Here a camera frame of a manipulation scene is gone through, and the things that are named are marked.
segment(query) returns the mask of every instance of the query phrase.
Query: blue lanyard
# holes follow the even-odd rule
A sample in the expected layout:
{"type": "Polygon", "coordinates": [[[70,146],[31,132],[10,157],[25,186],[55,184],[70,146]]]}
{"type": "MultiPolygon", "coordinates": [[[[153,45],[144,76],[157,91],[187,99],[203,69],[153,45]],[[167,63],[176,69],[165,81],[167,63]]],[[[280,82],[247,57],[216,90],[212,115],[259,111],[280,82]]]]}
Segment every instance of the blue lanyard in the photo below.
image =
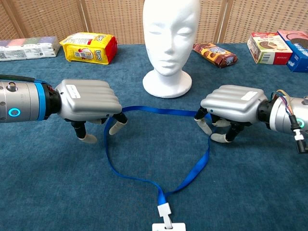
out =
{"type": "MultiPolygon", "coordinates": [[[[175,115],[175,116],[190,116],[194,117],[196,112],[195,111],[185,111],[185,110],[175,110],[175,109],[159,109],[159,108],[152,108],[152,107],[146,107],[146,106],[130,106],[130,107],[124,107],[122,112],[128,112],[128,111],[146,111],[146,112],[152,112],[156,114],[163,114],[163,115],[175,115]]],[[[170,196],[173,193],[176,193],[183,188],[185,188],[187,185],[189,185],[196,177],[197,175],[202,171],[202,169],[206,166],[209,155],[210,155],[210,137],[208,137],[207,143],[208,143],[208,148],[205,154],[201,157],[201,159],[197,162],[197,164],[193,167],[193,169],[190,171],[190,173],[187,175],[187,177],[183,180],[183,182],[177,187],[175,190],[164,193],[162,188],[154,181],[147,180],[147,179],[141,179],[137,177],[130,177],[126,175],[122,175],[119,173],[114,166],[111,164],[110,157],[109,157],[109,152],[108,152],[108,131],[110,128],[110,125],[113,121],[113,118],[109,118],[107,121],[106,127],[104,129],[104,144],[105,144],[105,150],[106,150],[106,155],[108,159],[108,164],[111,167],[112,171],[118,175],[119,177],[123,177],[126,179],[131,179],[131,180],[139,180],[143,182],[148,182],[156,186],[158,189],[158,205],[165,204],[167,202],[166,198],[170,196]]]]}

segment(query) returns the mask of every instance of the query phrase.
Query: id card holder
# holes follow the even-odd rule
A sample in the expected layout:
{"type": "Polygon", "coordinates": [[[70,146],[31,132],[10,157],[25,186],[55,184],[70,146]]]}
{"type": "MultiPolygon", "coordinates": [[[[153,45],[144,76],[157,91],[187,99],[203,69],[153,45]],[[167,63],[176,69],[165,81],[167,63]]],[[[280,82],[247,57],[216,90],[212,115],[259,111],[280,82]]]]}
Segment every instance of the id card holder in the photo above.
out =
{"type": "Polygon", "coordinates": [[[186,231],[185,223],[172,223],[172,229],[166,229],[164,223],[153,224],[152,231],[186,231]]]}

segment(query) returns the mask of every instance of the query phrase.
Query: packaged food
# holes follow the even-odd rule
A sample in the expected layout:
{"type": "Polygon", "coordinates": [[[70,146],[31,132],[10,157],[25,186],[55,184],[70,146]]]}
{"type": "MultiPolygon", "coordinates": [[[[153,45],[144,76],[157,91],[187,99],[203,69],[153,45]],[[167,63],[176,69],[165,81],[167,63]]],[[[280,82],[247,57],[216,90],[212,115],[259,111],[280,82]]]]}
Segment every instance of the packaged food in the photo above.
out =
{"type": "Polygon", "coordinates": [[[286,44],[293,51],[287,66],[292,72],[308,72],[308,35],[303,31],[279,30],[286,44]]]}
{"type": "Polygon", "coordinates": [[[60,44],[68,61],[109,64],[117,52],[116,38],[106,34],[80,32],[68,36],[60,44]]]}
{"type": "Polygon", "coordinates": [[[197,43],[193,45],[192,49],[219,68],[230,66],[237,61],[235,54],[213,43],[197,43]]]}
{"type": "Polygon", "coordinates": [[[278,33],[253,32],[247,46],[256,64],[285,65],[292,55],[291,49],[278,33]]]}
{"type": "Polygon", "coordinates": [[[0,41],[0,61],[56,57],[57,37],[19,38],[0,41]]]}

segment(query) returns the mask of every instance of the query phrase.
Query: mannequin head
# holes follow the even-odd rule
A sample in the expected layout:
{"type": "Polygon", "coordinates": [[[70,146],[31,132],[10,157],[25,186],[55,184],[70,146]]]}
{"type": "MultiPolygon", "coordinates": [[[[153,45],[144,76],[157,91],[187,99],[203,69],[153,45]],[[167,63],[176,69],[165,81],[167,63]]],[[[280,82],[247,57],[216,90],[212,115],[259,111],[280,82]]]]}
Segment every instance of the mannequin head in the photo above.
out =
{"type": "Polygon", "coordinates": [[[145,45],[152,66],[162,76],[176,75],[187,62],[199,14],[199,0],[145,0],[145,45]]]}

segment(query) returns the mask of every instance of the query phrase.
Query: blue carpet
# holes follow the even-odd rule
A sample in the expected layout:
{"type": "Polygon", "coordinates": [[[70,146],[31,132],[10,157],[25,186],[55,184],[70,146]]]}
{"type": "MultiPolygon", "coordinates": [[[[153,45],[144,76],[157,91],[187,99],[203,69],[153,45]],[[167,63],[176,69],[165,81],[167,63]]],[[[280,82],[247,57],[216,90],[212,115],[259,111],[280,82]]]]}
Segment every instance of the blue carpet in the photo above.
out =
{"type": "MultiPolygon", "coordinates": [[[[182,97],[149,95],[142,78],[152,69],[144,45],[121,45],[110,65],[56,58],[0,62],[1,74],[46,80],[107,81],[123,107],[146,105],[197,110],[223,84],[276,89],[307,95],[308,74],[285,65],[255,64],[246,44],[221,44],[238,62],[218,69],[192,52],[184,71],[192,88],[182,97]]],[[[128,112],[128,125],[110,139],[110,155],[123,174],[175,189],[207,149],[207,136],[192,118],[128,112]]],[[[0,124],[1,231],[150,230],[162,222],[157,190],[148,183],[114,175],[104,152],[104,125],[86,124],[99,139],[79,142],[57,115],[46,121],[0,124]]],[[[233,143],[212,143],[204,171],[186,189],[170,196],[173,222],[192,231],[304,231],[308,226],[308,155],[298,154],[291,135],[258,123],[233,143]]]]}

